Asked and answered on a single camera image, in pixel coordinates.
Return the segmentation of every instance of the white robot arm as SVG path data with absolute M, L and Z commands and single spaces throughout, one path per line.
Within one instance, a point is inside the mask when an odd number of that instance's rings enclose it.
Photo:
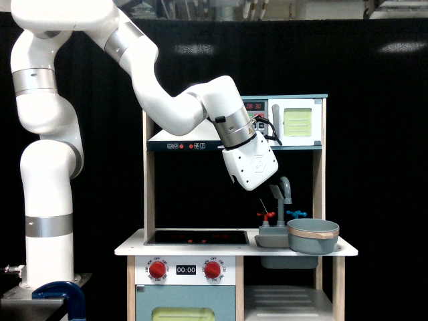
M 11 56 L 19 119 L 42 140 L 30 145 L 21 159 L 29 286 L 73 279 L 68 178 L 82 170 L 84 154 L 76 113 L 58 94 L 53 62 L 75 30 L 87 33 L 128 72 L 143 110 L 166 131 L 184 135 L 210 117 L 232 180 L 252 190 L 277 171 L 274 153 L 255 131 L 233 80 L 223 76 L 172 98 L 154 74 L 157 46 L 111 0 L 12 0 L 11 12 L 25 30 Z M 49 157 L 55 161 L 46 167 Z M 52 195 L 57 204 L 49 201 Z M 66 253 L 68 258 L 61 258 L 65 263 L 58 262 L 58 253 Z M 48 272 L 53 269 L 58 274 Z

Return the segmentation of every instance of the black stovetop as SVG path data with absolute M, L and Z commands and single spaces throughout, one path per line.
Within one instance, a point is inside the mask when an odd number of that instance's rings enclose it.
M 156 231 L 146 245 L 247 245 L 245 231 Z

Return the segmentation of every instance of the black backdrop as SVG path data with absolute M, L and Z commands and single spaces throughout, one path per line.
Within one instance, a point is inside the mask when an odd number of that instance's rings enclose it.
M 171 95 L 223 74 L 242 95 L 328 94 L 327 216 L 360 251 L 346 260 L 346 319 L 421 314 L 409 302 L 421 301 L 415 290 L 426 280 L 414 249 L 426 212 L 427 21 L 135 22 L 159 47 L 156 72 Z M 21 127 L 15 107 L 9 58 L 20 33 L 10 14 L 0 13 L 0 266 L 25 262 L 19 158 L 37 139 Z M 381 51 L 408 42 L 420 50 Z M 78 114 L 86 157 L 72 188 L 75 270 L 94 274 L 88 319 L 125 320 L 126 260 L 114 249 L 142 227 L 141 111 L 128 75 L 83 33 L 58 52 L 56 70 L 59 93 Z M 293 156 L 298 167 L 277 156 L 298 182 L 293 197 L 302 195 L 301 209 L 310 211 L 308 155 Z M 162 226 L 259 224 L 248 213 L 247 195 L 230 186 L 219 153 L 159 154 L 156 161 Z M 246 284 L 299 283 L 252 258 L 245 264 Z

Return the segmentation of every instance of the red faucet handle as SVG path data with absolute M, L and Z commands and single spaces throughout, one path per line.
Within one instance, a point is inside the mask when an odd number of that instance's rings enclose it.
M 268 217 L 274 217 L 275 216 L 275 212 L 269 212 L 266 214 L 261 214 L 261 213 L 257 213 L 257 216 L 264 216 L 264 221 L 268 221 Z

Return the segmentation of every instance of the faucet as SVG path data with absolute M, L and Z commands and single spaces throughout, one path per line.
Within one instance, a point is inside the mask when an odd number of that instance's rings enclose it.
M 285 227 L 286 223 L 284 221 L 284 205 L 292 204 L 292 188 L 290 186 L 290 181 L 287 177 L 283 176 L 280 178 L 280 187 L 281 191 L 284 194 L 282 199 L 278 198 L 278 221 L 276 223 L 277 227 Z

